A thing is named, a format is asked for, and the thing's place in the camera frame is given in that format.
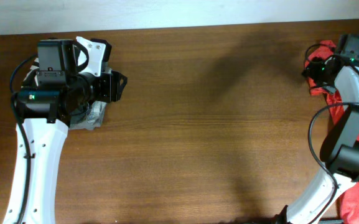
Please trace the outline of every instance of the red fabric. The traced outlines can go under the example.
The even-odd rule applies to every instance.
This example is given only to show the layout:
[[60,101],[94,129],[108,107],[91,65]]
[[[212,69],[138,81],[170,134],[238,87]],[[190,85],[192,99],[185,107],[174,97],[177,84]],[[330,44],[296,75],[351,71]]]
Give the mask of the red fabric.
[[[323,40],[320,42],[321,44],[328,45],[330,47],[335,47],[334,43],[331,40]],[[321,46],[315,52],[313,52],[309,59],[312,60],[314,57],[320,57],[326,59],[333,53],[330,51],[328,47]],[[328,94],[322,88],[314,88],[316,86],[313,79],[308,78],[311,95],[320,95],[324,94],[325,99],[328,105],[332,105],[334,103],[341,103],[342,99],[340,93],[338,91],[335,94]],[[344,110],[342,106],[336,106],[330,108],[330,115],[333,119],[333,123],[336,124],[341,116],[343,115]],[[357,183],[354,187],[348,189],[341,197],[340,197],[340,215],[345,223],[350,224],[359,224],[359,183]]]

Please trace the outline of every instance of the white wall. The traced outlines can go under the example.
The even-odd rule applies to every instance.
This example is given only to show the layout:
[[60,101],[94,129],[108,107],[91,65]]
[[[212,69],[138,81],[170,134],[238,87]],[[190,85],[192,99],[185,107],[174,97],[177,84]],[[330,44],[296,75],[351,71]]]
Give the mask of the white wall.
[[358,18],[359,0],[0,0],[0,34]]

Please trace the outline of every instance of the brown table surface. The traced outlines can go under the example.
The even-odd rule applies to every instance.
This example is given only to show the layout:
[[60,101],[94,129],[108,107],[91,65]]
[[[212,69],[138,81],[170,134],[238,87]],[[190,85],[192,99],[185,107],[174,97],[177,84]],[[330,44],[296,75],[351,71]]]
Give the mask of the brown table surface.
[[17,147],[9,77],[40,39],[106,39],[128,77],[101,128],[69,131],[57,223],[213,223],[272,217],[308,185],[307,128],[325,101],[301,77],[304,50],[344,33],[359,20],[0,36],[0,223]]

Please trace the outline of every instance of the wooden table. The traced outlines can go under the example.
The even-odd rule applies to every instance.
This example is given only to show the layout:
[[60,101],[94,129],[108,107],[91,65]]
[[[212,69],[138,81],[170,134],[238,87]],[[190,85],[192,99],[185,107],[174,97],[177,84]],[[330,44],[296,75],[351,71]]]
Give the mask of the wooden table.
[[[16,160],[9,77],[40,39],[106,39],[128,76],[101,128],[69,131],[57,223],[216,223],[272,217],[308,185],[307,127],[325,102],[301,77],[304,50],[345,33],[359,20],[0,36],[0,223]],[[326,114],[318,150],[328,126]]]

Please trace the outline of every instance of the gray cloth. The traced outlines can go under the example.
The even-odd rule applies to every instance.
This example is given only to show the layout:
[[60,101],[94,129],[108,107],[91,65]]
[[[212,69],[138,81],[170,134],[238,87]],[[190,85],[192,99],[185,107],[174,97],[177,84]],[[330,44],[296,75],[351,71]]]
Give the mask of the gray cloth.
[[[100,127],[105,115],[105,108],[107,103],[95,101],[86,111],[79,115],[72,116],[70,121],[70,130],[74,129],[88,129],[93,130],[95,127]],[[81,113],[80,110],[75,110],[73,114]]]

